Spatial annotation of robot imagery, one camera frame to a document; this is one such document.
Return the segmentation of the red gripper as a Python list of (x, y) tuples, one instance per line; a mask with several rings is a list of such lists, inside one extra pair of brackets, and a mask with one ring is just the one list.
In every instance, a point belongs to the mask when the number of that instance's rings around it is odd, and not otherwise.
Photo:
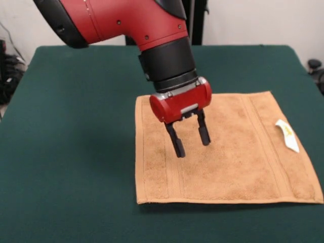
[(204, 77), (199, 77), (195, 82), (165, 93), (156, 93), (149, 97), (151, 109), (156, 118), (165, 123), (166, 130), (171, 138), (176, 156), (185, 157), (185, 150), (181, 139), (178, 137), (173, 122), (181, 120), (185, 114), (196, 111), (198, 131), (202, 144), (208, 146), (211, 142), (205, 121), (203, 108), (207, 107), (212, 99), (212, 89)]

